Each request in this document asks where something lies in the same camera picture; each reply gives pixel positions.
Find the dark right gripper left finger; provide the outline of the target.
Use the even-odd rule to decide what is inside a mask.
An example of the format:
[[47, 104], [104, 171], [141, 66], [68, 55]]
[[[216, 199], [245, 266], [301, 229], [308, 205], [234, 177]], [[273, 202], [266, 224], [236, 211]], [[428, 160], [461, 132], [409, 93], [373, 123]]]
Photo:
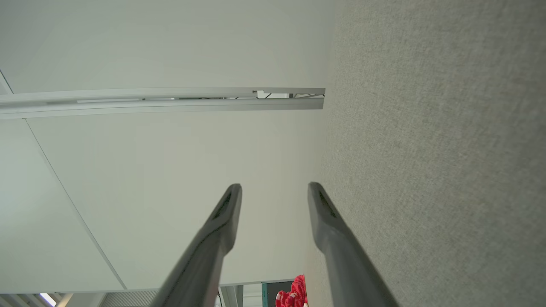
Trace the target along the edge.
[[236, 240], [241, 201], [241, 185], [230, 185], [166, 278], [151, 307], [215, 307], [224, 257]]

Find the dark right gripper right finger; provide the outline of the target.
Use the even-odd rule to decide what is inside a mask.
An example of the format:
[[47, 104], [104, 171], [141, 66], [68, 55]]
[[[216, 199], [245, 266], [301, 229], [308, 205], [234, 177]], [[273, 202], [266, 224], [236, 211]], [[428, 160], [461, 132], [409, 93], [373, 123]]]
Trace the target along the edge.
[[308, 184], [316, 247], [325, 257], [334, 307], [399, 307], [376, 267], [343, 220], [324, 187]]

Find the red white t-shirt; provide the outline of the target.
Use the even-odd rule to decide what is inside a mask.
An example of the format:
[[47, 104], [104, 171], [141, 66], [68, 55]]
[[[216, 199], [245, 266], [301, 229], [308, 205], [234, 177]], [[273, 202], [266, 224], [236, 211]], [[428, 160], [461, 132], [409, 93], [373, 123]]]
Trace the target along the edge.
[[275, 307], [309, 307], [304, 275], [294, 279], [290, 291], [277, 293]]

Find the dark panel teal edge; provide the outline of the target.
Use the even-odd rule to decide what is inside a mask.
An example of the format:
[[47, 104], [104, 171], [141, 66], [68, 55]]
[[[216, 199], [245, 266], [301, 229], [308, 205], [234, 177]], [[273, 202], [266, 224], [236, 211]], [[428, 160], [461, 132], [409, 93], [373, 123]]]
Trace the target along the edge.
[[280, 291], [290, 292], [294, 280], [261, 283], [262, 307], [276, 307], [276, 297]]

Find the grey vent grille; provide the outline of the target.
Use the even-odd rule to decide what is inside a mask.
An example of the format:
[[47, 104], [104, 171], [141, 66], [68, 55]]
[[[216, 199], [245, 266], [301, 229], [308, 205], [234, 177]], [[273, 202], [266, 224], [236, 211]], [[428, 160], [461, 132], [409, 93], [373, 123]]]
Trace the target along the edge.
[[158, 291], [107, 293], [98, 307], [150, 307]]

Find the grey metal partition post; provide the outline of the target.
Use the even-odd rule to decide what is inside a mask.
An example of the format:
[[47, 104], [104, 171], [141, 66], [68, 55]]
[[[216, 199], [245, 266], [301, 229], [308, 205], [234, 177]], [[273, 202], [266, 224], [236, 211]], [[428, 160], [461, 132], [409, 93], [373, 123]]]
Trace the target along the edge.
[[0, 95], [0, 120], [113, 113], [320, 110], [325, 89], [169, 87]]

